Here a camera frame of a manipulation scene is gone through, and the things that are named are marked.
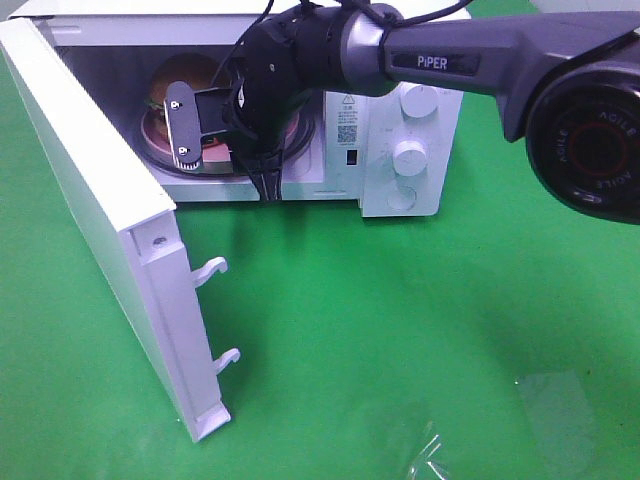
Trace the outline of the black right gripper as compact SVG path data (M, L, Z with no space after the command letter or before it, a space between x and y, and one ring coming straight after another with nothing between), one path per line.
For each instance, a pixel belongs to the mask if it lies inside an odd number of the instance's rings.
M250 29L229 58L238 126L225 139L232 158L251 165L249 178L261 201L282 200L286 130L310 96L296 67L296 36L295 29Z

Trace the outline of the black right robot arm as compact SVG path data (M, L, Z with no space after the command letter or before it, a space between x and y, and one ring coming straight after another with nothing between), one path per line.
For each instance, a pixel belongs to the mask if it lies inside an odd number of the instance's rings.
M303 1L245 31L232 108L269 155L313 90L375 97L411 82L489 95L555 198L634 224L638 29L635 11L405 19L386 4Z

